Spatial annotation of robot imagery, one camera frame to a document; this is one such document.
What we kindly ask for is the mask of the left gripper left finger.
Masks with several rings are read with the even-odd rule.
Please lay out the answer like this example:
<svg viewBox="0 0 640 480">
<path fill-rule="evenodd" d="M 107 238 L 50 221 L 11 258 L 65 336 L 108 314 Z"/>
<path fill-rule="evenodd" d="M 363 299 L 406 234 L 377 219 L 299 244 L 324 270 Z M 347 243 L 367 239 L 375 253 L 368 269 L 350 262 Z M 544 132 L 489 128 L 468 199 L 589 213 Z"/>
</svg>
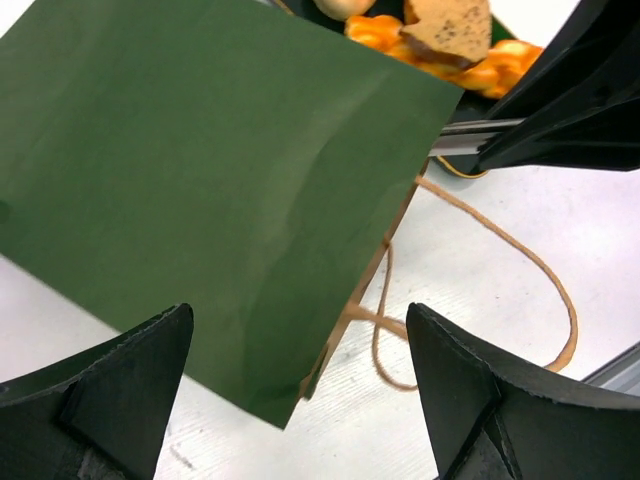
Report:
<svg viewBox="0 0 640 480">
<path fill-rule="evenodd" d="M 2 383 L 2 478 L 153 478 L 193 329 L 179 304 Z"/>
</svg>

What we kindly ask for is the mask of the beige fake toast slice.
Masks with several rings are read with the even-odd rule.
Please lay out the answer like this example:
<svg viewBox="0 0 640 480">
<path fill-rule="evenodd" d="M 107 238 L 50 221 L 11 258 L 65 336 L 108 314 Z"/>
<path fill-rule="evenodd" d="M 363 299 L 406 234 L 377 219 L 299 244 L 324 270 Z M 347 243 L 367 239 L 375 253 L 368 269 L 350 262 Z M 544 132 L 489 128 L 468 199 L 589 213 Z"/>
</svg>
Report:
<svg viewBox="0 0 640 480">
<path fill-rule="evenodd" d="M 401 37 L 421 60 L 466 70 L 491 47 L 487 0 L 407 0 Z"/>
</svg>

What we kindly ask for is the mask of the metal tongs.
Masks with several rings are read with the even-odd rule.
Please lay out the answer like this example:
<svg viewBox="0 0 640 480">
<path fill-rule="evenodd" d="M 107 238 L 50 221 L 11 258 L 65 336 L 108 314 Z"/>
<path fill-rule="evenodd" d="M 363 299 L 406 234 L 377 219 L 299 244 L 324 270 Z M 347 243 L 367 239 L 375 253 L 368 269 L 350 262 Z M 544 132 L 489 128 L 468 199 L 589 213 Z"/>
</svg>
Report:
<svg viewBox="0 0 640 480">
<path fill-rule="evenodd" d="M 522 118 L 476 120 L 446 125 L 429 152 L 430 157 L 476 155 L 492 138 L 517 127 Z"/>
</svg>

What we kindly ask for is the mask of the round yellow fake bun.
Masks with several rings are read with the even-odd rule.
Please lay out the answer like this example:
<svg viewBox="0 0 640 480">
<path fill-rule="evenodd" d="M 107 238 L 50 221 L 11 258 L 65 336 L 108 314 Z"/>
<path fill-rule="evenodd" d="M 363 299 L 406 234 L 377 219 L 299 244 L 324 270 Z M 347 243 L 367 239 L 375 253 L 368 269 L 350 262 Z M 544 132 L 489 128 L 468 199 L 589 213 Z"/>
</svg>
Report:
<svg viewBox="0 0 640 480">
<path fill-rule="evenodd" d="M 345 21 L 351 16 L 365 14 L 376 0 L 314 0 L 315 6 L 327 17 Z"/>
</svg>

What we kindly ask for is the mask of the green brown paper bag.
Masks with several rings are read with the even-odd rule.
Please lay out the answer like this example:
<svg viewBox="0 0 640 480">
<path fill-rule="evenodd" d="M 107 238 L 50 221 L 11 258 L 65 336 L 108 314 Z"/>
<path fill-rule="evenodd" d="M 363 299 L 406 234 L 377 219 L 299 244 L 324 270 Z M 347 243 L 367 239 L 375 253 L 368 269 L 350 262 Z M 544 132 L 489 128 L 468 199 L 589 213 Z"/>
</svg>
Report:
<svg viewBox="0 0 640 480">
<path fill-rule="evenodd" d="M 37 1 L 1 39 L 1 252 L 284 427 L 461 97 L 255 1 Z"/>
</svg>

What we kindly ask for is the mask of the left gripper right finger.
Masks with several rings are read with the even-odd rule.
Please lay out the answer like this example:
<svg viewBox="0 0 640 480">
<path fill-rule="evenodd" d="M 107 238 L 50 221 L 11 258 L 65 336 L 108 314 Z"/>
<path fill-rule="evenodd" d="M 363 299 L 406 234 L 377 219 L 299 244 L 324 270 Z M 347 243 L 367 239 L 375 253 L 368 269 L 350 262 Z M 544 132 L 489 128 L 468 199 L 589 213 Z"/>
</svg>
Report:
<svg viewBox="0 0 640 480">
<path fill-rule="evenodd" d="M 439 478 L 638 478 L 638 397 L 534 365 L 422 304 L 406 327 Z"/>
</svg>

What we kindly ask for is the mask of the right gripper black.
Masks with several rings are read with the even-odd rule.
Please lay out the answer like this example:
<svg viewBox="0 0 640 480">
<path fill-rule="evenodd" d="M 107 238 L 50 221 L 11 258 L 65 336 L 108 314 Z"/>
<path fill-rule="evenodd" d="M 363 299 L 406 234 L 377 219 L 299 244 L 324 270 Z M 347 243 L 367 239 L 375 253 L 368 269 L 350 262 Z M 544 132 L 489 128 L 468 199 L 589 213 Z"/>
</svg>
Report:
<svg viewBox="0 0 640 480">
<path fill-rule="evenodd" d="M 639 101 L 585 107 L 570 114 L 548 107 L 571 92 L 590 95 L 626 78 L 639 56 L 639 3 L 581 0 L 524 78 L 487 113 L 491 120 L 526 118 L 478 153 L 482 170 L 550 166 L 587 170 L 639 168 Z"/>
</svg>

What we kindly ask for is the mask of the orange twisted fake bread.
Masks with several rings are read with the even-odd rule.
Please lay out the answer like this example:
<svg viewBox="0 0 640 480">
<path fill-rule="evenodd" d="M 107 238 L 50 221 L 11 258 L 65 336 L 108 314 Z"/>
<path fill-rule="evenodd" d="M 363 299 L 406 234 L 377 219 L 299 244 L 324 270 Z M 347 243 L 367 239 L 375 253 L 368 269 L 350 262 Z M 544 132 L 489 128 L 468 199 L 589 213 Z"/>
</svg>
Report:
<svg viewBox="0 0 640 480">
<path fill-rule="evenodd" d="M 487 57 L 473 66 L 456 66 L 452 60 L 421 58 L 400 35 L 402 22 L 390 15 L 351 16 L 346 20 L 347 38 L 386 56 L 414 66 L 485 98 L 501 99 L 524 77 L 543 53 L 539 46 L 517 39 L 498 41 Z"/>
</svg>

